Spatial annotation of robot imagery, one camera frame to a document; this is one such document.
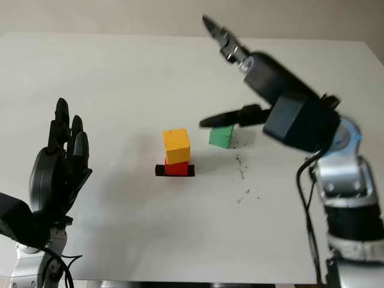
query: red block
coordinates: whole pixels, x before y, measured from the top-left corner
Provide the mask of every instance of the red block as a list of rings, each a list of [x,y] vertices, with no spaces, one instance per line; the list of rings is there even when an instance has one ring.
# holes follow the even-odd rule
[[[168,176],[187,176],[188,175],[188,162],[181,162],[176,164],[167,164],[165,160],[165,171]]]

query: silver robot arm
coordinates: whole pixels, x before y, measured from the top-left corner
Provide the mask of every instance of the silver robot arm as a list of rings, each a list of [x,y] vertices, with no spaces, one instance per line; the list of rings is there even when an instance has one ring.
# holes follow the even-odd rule
[[[314,167],[328,222],[330,287],[384,286],[384,228],[368,162],[358,154],[361,133],[342,118],[329,152]]]

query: yellow block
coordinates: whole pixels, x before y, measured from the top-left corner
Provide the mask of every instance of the yellow block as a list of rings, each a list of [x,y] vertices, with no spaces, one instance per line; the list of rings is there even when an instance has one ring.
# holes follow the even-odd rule
[[[186,129],[163,131],[167,164],[187,162],[190,159],[190,141]]]

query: green block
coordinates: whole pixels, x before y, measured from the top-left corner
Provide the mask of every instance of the green block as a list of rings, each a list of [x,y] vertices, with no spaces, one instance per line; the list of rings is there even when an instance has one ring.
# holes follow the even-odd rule
[[[233,125],[213,128],[209,135],[209,144],[228,149],[232,138],[232,131]]]

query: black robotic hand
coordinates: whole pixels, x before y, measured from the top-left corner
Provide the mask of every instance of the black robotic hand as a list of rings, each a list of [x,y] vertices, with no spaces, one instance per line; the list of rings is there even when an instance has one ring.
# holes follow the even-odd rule
[[[66,214],[92,173],[88,158],[82,120],[76,115],[70,127],[68,104],[60,98],[48,145],[38,153],[29,181],[33,212],[25,202],[0,193],[0,233],[36,247],[45,243],[50,227],[71,224]]]

